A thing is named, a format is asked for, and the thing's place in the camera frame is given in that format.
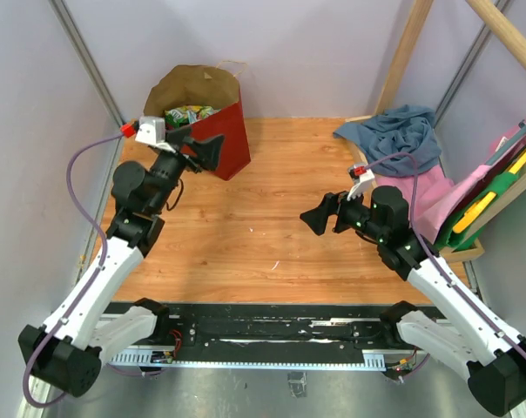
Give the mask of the teal candy packet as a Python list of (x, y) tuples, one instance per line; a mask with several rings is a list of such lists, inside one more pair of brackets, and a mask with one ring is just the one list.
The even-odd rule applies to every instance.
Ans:
[(211, 106), (188, 105), (186, 107), (186, 116), (190, 124), (195, 124), (200, 120), (209, 118), (218, 112), (219, 109), (215, 109)]

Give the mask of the red brown paper bag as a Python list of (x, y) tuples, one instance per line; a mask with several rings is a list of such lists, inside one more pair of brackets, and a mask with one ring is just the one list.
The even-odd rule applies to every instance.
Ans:
[(175, 66), (151, 91), (143, 114), (163, 117), (183, 105), (210, 106), (216, 112), (192, 124), (192, 136), (201, 141), (225, 136), (215, 175), (229, 180), (251, 162), (238, 79), (208, 65)]

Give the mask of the pink shirt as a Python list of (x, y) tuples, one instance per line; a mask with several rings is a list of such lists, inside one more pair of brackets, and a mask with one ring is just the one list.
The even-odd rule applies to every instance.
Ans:
[(436, 246), (447, 219), (468, 206), (475, 196), (514, 158), (521, 146), (526, 146), (526, 133), (518, 129), (508, 131), (498, 143), (498, 149), (507, 150), (493, 165), (479, 165), (467, 178), (454, 184), (446, 178), (439, 165), (418, 176), (415, 183), (411, 177), (380, 177), (378, 185), (397, 187), (406, 200), (411, 200), (412, 191), (417, 189), (415, 221), (419, 232)]

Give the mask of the yellow clothes hanger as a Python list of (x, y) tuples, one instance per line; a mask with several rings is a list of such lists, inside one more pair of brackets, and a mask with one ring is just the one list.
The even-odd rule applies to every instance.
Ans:
[[(508, 170), (498, 175), (496, 180), (498, 180), (500, 177), (506, 178), (509, 175), (516, 177), (525, 164), (526, 146), (523, 148), (523, 151), (518, 156), (518, 158), (509, 166)], [(491, 189), (488, 190), (481, 199), (477, 199), (470, 206), (470, 208), (464, 212), (462, 217), (453, 226), (452, 232), (463, 233), (489, 207), (489, 205), (498, 197), (500, 193), (493, 191), (491, 187)]]

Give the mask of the green Fox's candy packet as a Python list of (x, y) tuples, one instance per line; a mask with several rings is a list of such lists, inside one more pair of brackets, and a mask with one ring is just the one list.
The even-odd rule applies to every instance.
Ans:
[(165, 111), (165, 122), (174, 127), (189, 125), (197, 121), (196, 113), (190, 110), (187, 106), (180, 106), (178, 108)]

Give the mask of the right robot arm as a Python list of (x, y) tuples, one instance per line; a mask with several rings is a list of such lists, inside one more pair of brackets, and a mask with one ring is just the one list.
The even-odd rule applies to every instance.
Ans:
[(383, 314), (381, 342), (425, 350), (456, 372), (475, 400), (502, 417), (526, 401), (526, 336), (491, 311), (454, 274), (448, 262), (411, 227), (409, 204), (392, 186), (372, 191), (371, 202), (349, 192), (327, 193), (300, 215), (316, 235), (335, 216), (335, 233), (348, 229), (375, 243), (381, 261), (426, 295), (449, 321), (445, 328), (401, 301)]

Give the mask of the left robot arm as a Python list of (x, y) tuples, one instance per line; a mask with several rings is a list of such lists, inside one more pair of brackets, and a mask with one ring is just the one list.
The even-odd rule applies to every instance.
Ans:
[(158, 345), (178, 336), (168, 307), (147, 298), (134, 302), (105, 326), (100, 327), (98, 320), (156, 243), (165, 225), (161, 213), (171, 209), (168, 199), (183, 185), (183, 172), (214, 172), (219, 167), (224, 135), (198, 141), (191, 131), (189, 126), (168, 131), (146, 122), (122, 127), (122, 137), (134, 137), (157, 157), (150, 168), (137, 161), (117, 166), (111, 189), (116, 214), (107, 230), (101, 229), (79, 201), (74, 203), (98, 232), (101, 245), (61, 305), (40, 327), (28, 325), (18, 336), (25, 361), (24, 398), (33, 407), (43, 408), (44, 404), (31, 395), (31, 377), (79, 397), (91, 388), (101, 369), (132, 344), (148, 340)]

